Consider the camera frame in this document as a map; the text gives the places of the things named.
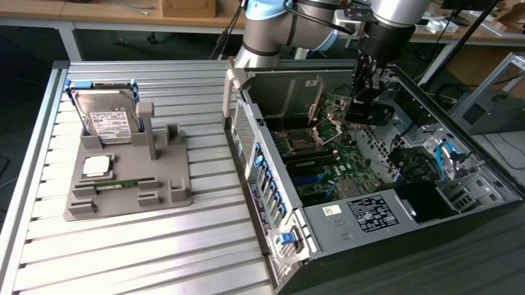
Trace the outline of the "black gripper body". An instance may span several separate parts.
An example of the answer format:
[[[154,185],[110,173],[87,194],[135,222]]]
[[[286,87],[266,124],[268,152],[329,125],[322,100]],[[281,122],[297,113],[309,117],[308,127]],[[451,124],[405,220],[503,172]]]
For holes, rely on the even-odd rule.
[[[358,50],[372,57],[378,66],[385,66],[401,56],[415,33],[415,25],[390,26],[384,23],[366,23],[358,41]]]

